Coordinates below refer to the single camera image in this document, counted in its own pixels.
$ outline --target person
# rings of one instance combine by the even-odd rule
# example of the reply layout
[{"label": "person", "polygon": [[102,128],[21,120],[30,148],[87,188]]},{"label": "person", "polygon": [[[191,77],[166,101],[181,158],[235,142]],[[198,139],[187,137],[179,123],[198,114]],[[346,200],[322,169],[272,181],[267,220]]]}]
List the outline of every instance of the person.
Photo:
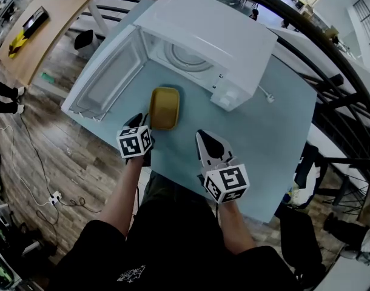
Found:
[{"label": "person", "polygon": [[132,227],[143,157],[128,160],[97,219],[56,266],[46,290],[116,290],[251,285],[300,290],[271,247],[256,247],[235,201],[219,205],[152,172]]},{"label": "person", "polygon": [[343,256],[356,258],[366,265],[370,265],[370,228],[339,220],[333,212],[324,222],[324,230],[338,240],[343,241],[347,247]]},{"label": "person", "polygon": [[0,82],[0,96],[10,98],[12,102],[4,103],[0,101],[0,113],[17,113],[22,114],[24,111],[24,105],[19,104],[17,99],[22,96],[25,92],[24,87],[18,89],[11,89],[7,85]]},{"label": "person", "polygon": [[254,21],[258,19],[259,11],[257,9],[253,9],[252,13],[250,15],[250,18],[252,18]]},{"label": "person", "polygon": [[284,20],[282,21],[282,23],[281,23],[281,27],[282,27],[282,28],[286,28],[286,29],[288,29],[289,25],[290,25],[290,22],[289,22],[287,19],[284,19]]}]

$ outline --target floor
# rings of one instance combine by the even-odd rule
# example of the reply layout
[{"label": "floor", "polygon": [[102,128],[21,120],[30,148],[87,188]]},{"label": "floor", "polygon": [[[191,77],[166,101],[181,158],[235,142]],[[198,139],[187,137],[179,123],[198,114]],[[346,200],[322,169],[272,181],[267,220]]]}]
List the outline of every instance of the floor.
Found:
[{"label": "floor", "polygon": [[[63,36],[44,63],[44,71],[66,89],[71,88],[86,63],[74,50],[69,49],[71,42],[73,41],[68,36]],[[0,81],[10,87],[19,86],[2,65]],[[40,204],[48,200],[48,182],[52,193],[57,190],[62,193],[64,204],[70,204],[70,199],[79,203],[79,199],[84,198],[87,208],[98,211],[121,177],[124,162],[116,149],[102,142],[60,110],[62,99],[31,86],[23,96],[22,103],[26,105],[22,118],[18,115],[0,114],[0,128],[10,125],[14,130],[14,142],[10,129],[0,131],[3,197],[10,204],[19,222],[26,222],[31,229],[39,228],[45,238],[58,243],[57,254],[52,257],[52,261],[57,263],[73,247],[82,228],[94,219],[96,214],[81,206],[67,207],[58,204],[56,209],[50,205],[37,206],[19,177],[26,182]],[[22,119],[27,124],[33,145],[43,161],[46,180]],[[141,174],[140,198],[148,182],[149,172],[149,169],[143,169]],[[340,185],[338,176],[329,169],[322,187],[337,189]],[[332,210],[338,212],[338,216],[345,221],[354,221],[355,216],[342,214],[341,207],[333,208],[324,204],[325,199],[328,198],[316,195],[305,212],[312,218],[323,263],[329,268],[342,248],[342,243],[322,230],[324,220]],[[41,219],[39,212],[51,223],[57,221],[56,234],[53,226]],[[273,218],[269,224],[247,217],[245,220],[258,245],[272,246],[281,254],[280,226],[277,218]]]}]

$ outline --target white microwave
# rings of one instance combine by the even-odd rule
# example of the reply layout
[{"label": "white microwave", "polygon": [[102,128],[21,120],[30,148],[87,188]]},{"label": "white microwave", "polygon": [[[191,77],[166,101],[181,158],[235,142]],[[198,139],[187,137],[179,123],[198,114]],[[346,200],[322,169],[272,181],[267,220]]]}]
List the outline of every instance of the white microwave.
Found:
[{"label": "white microwave", "polygon": [[84,69],[62,109],[101,120],[152,59],[231,111],[254,94],[276,41],[265,26],[216,0],[158,0]]}]

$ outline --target microwave door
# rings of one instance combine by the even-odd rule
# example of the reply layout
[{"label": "microwave door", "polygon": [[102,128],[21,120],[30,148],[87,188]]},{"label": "microwave door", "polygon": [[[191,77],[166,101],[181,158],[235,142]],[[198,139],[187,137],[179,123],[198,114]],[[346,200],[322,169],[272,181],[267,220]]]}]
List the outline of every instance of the microwave door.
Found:
[{"label": "microwave door", "polygon": [[101,120],[146,61],[141,35],[128,25],[82,71],[62,110]]}]

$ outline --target black chair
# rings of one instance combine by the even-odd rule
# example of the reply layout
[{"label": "black chair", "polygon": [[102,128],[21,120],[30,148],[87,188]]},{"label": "black chair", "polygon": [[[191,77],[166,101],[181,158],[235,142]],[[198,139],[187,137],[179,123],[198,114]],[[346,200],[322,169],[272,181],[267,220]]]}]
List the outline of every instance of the black chair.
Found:
[{"label": "black chair", "polygon": [[326,267],[322,264],[311,217],[284,204],[278,207],[275,216],[280,219],[284,260],[295,269],[303,289],[315,287],[324,278]]}]

